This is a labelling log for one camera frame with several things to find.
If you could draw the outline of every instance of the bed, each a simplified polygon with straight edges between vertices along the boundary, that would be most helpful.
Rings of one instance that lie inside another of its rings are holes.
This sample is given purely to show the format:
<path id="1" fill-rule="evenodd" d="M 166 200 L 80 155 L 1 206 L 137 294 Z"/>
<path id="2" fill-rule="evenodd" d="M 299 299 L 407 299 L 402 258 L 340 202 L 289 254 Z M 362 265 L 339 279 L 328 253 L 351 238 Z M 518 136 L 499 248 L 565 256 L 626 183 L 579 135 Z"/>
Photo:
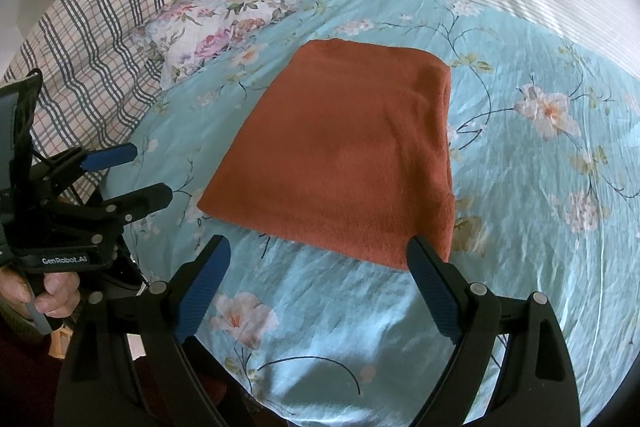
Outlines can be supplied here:
<path id="1" fill-rule="evenodd" d="M 35 65 L 48 78 L 34 126 L 43 152 L 138 147 L 133 164 L 84 180 L 83 196 L 98 184 L 105 197 L 156 182 L 174 190 L 171 206 L 125 235 L 149 282 L 168 280 L 211 235 L 229 238 L 232 264 L 198 337 L 256 400 L 300 427 L 408 425 L 452 353 L 407 272 L 196 206 L 293 53 L 341 38 L 419 48 L 450 66 L 450 261 L 497 295 L 549 297 L 583 424 L 596 417 L 638 355 L 640 0 L 300 0 L 162 92 L 158 65 L 128 37 L 171 1 L 58 0 L 5 78 Z M 484 412 L 503 353 L 497 339 L 469 419 Z"/>

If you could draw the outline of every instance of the plaid fabric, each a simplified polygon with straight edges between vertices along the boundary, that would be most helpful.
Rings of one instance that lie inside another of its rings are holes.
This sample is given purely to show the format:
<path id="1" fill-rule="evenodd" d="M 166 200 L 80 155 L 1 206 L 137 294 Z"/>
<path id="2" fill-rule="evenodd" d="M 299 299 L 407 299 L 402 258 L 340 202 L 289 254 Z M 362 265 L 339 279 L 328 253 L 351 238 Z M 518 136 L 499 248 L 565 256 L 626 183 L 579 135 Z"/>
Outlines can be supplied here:
<path id="1" fill-rule="evenodd" d="M 42 70 L 32 132 L 40 153 L 126 142 L 160 93 L 161 69 L 138 53 L 129 33 L 172 1 L 56 0 L 47 9 L 0 81 Z M 84 200 L 102 175 L 76 184 Z"/>

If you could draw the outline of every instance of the orange folded cloth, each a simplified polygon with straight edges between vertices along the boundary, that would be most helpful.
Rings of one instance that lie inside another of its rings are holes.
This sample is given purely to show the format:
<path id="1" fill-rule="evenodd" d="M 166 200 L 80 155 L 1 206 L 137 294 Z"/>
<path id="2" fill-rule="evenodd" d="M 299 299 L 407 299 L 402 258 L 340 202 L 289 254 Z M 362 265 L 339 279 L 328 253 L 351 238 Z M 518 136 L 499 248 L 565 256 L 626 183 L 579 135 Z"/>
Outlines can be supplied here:
<path id="1" fill-rule="evenodd" d="M 410 48 L 302 46 L 241 127 L 198 207 L 248 229 L 406 269 L 449 257 L 450 70 Z"/>

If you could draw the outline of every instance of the fold in cloth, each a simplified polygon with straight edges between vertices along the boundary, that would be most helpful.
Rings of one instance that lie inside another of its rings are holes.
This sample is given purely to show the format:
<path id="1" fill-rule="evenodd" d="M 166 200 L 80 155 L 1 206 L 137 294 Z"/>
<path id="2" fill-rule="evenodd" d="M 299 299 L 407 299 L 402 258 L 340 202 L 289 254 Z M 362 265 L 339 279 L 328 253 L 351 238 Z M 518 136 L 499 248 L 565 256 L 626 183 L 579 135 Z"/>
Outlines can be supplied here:
<path id="1" fill-rule="evenodd" d="M 241 127 L 198 207 L 268 235 L 406 269 L 449 257 L 450 70 L 410 48 L 302 46 Z"/>

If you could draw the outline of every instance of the screw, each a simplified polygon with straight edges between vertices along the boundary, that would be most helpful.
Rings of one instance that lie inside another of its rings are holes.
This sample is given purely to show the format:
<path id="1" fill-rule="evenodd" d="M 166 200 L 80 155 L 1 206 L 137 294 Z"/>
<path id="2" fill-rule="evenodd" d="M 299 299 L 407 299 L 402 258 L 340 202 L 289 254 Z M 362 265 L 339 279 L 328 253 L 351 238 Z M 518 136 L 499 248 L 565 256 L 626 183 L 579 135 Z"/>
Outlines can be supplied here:
<path id="1" fill-rule="evenodd" d="M 93 292 L 89 295 L 89 304 L 97 304 L 102 301 L 102 293 L 101 292 Z"/>
<path id="2" fill-rule="evenodd" d="M 540 292 L 533 293 L 533 300 L 538 304 L 546 304 L 546 302 L 548 301 L 546 295 Z"/>
<path id="3" fill-rule="evenodd" d="M 485 295 L 486 293 L 486 286 L 481 282 L 471 283 L 471 286 L 469 286 L 469 289 L 471 290 L 471 293 L 478 296 Z"/>
<path id="4" fill-rule="evenodd" d="M 149 291 L 153 295 L 160 295 L 166 291 L 166 282 L 156 281 L 151 286 L 149 286 Z"/>

